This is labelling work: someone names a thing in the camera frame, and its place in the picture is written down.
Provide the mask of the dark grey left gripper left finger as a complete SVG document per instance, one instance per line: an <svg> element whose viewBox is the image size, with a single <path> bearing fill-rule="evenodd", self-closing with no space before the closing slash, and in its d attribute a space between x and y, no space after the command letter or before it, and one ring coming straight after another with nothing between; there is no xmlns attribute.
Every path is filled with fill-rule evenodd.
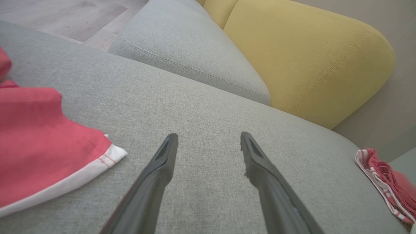
<svg viewBox="0 0 416 234"><path fill-rule="evenodd" d="M178 135L169 134L119 203L102 234L153 234L165 188L171 182Z"/></svg>

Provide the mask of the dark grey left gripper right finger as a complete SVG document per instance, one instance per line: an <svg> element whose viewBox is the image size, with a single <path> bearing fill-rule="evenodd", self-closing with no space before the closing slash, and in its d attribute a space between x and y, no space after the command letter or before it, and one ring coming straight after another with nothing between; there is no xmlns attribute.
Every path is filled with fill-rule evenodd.
<svg viewBox="0 0 416 234"><path fill-rule="evenodd" d="M248 132L240 136L245 176L258 190L269 234L322 234L323 231L284 176Z"/></svg>

